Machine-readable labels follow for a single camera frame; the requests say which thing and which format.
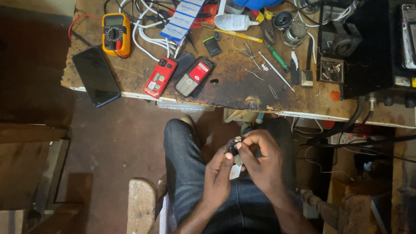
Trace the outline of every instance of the red wire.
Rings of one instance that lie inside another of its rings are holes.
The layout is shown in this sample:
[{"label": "red wire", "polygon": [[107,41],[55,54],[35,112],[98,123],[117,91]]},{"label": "red wire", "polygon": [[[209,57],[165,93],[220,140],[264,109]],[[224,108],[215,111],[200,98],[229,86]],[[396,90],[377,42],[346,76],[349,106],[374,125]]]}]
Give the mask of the red wire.
[{"label": "red wire", "polygon": [[79,18],[84,17],[84,16],[90,16],[90,17],[94,17],[94,18],[97,18],[99,20],[102,20],[102,18],[97,17],[95,15],[80,15],[80,16],[78,16],[77,18],[74,19],[74,21],[71,23],[71,25],[69,26],[69,29],[68,29],[68,37],[69,37],[70,40],[72,40],[72,38],[71,38],[71,28],[72,28],[72,26],[74,25],[75,21],[77,21]]},{"label": "red wire", "polygon": [[117,52],[120,54],[120,56],[122,56],[123,58],[127,58],[128,56],[129,56],[129,54],[128,55],[122,55],[121,54],[121,52],[120,52],[120,49],[117,49]]}]

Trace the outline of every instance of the small box of components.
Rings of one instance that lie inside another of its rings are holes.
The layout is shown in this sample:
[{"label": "small box of components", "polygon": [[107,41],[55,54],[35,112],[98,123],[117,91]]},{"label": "small box of components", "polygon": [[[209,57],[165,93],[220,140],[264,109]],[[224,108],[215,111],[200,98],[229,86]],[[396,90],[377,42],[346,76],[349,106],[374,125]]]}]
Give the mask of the small box of components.
[{"label": "small box of components", "polygon": [[341,84],[344,83],[344,61],[321,57],[320,75],[317,81]]}]

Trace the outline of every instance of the workbench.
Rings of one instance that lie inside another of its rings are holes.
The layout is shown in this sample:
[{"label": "workbench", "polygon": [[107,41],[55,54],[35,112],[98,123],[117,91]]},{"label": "workbench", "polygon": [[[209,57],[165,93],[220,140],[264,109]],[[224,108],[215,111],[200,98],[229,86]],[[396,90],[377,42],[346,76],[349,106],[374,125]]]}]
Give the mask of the workbench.
[{"label": "workbench", "polygon": [[[104,15],[104,2],[104,0],[78,0],[74,17],[82,14],[102,17]],[[131,12],[131,7],[128,7],[128,5],[125,7],[125,10]],[[118,7],[114,1],[110,1],[107,4],[107,10],[108,12],[118,12]],[[272,12],[280,12],[282,10],[294,10],[294,8],[290,4],[283,3],[271,9]],[[315,15],[310,15],[310,17],[315,21],[319,21],[319,12]],[[72,29],[92,45],[102,43],[103,29],[101,21],[96,18],[84,17],[78,20]],[[317,46],[319,45],[317,41],[318,28],[310,27],[308,31],[315,37],[317,42],[314,47],[315,54],[317,55]],[[159,37],[160,29],[152,27],[145,29],[144,32],[149,37],[155,38]],[[186,43],[183,46],[182,53],[190,52],[195,57],[206,56],[213,61],[216,67],[209,77],[209,80],[218,79],[219,83],[214,85],[208,81],[198,97],[185,98],[175,91],[175,82],[172,82],[166,86],[166,89],[160,97],[161,101],[209,105],[238,110],[234,115],[243,115],[247,112],[254,111],[335,121],[346,121],[355,111],[357,106],[355,100],[333,101],[330,98],[329,93],[332,90],[339,90],[338,84],[316,81],[317,65],[313,59],[311,60],[311,70],[314,77],[313,88],[303,88],[300,85],[296,85],[293,86],[296,92],[292,92],[290,89],[282,89],[284,82],[272,69],[268,71],[259,70],[251,59],[242,55],[233,47],[234,45],[236,48],[244,48],[243,43],[247,42],[246,39],[236,37],[233,42],[234,36],[221,33],[222,40],[218,44],[223,52],[215,57],[210,57],[203,44],[203,40],[213,36],[213,32],[203,29],[192,29],[191,33],[191,38],[199,53],[195,53],[190,43]],[[249,30],[244,33],[254,37],[261,37],[259,26],[250,26]],[[146,48],[153,56],[166,56],[166,49],[145,42],[138,35],[136,35],[136,38],[138,39],[138,43]],[[308,40],[309,36],[307,35],[304,42],[295,50],[299,60],[300,70],[305,70],[306,68]],[[280,53],[284,61],[289,64],[292,48],[283,44],[280,39],[280,32],[276,32],[276,41],[273,47]],[[290,73],[284,72],[282,67],[268,52],[264,43],[248,41],[248,44],[255,53],[255,60],[259,65],[265,63],[265,61],[258,55],[257,49],[261,50],[262,54],[265,55],[290,83]],[[62,76],[62,86],[73,90],[85,91],[72,62],[72,56],[86,48],[87,46],[79,40],[72,39],[67,54],[67,67]],[[142,90],[157,64],[155,60],[137,48],[133,42],[131,43],[131,53],[128,59],[124,60],[107,54],[104,56],[123,96],[154,100],[154,98],[144,94]],[[264,79],[264,81],[252,73],[247,72],[246,69],[254,72],[257,76]],[[274,98],[268,85],[271,85],[276,90],[278,99]],[[357,122],[364,119],[368,108],[364,109]],[[373,117],[367,123],[391,127],[416,128],[415,110],[407,109],[403,105],[385,107],[383,104],[379,104],[376,106]]]}]

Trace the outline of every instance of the blue cloth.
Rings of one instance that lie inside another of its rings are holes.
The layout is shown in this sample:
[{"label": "blue cloth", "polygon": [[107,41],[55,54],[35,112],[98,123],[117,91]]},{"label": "blue cloth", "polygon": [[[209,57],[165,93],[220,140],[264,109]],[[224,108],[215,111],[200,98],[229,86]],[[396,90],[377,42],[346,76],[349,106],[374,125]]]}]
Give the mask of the blue cloth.
[{"label": "blue cloth", "polygon": [[281,3],[283,0],[233,0],[235,3],[238,3],[239,5],[244,5],[249,9],[252,10],[260,10],[264,7],[272,7],[279,3]]},{"label": "blue cloth", "polygon": [[[286,188],[294,193],[295,158],[289,122],[281,117],[268,119],[257,128],[267,129],[285,152],[283,179]],[[202,198],[206,164],[192,128],[182,120],[171,119],[167,122],[163,147],[169,199],[179,226]],[[231,233],[231,230],[244,234],[280,233],[270,200],[257,188],[249,175],[231,183],[230,196],[211,218],[203,233]]]}]

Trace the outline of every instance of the yellow toothbrush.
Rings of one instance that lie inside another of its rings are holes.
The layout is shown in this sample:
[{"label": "yellow toothbrush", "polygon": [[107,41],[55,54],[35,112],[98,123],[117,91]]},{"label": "yellow toothbrush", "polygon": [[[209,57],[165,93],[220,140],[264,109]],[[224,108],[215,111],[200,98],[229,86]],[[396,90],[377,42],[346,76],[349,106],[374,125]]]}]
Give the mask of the yellow toothbrush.
[{"label": "yellow toothbrush", "polygon": [[258,43],[263,43],[263,39],[256,38],[256,37],[252,37],[252,36],[247,36],[246,34],[240,33],[240,32],[226,31],[226,30],[218,29],[218,28],[215,28],[214,25],[209,24],[209,23],[206,23],[206,22],[202,22],[201,23],[201,27],[203,29],[207,29],[207,30],[210,30],[210,31],[223,32],[225,34],[229,34],[229,35],[233,35],[233,36],[237,36],[237,37],[249,39],[251,41],[255,41],[255,42],[258,42]]}]

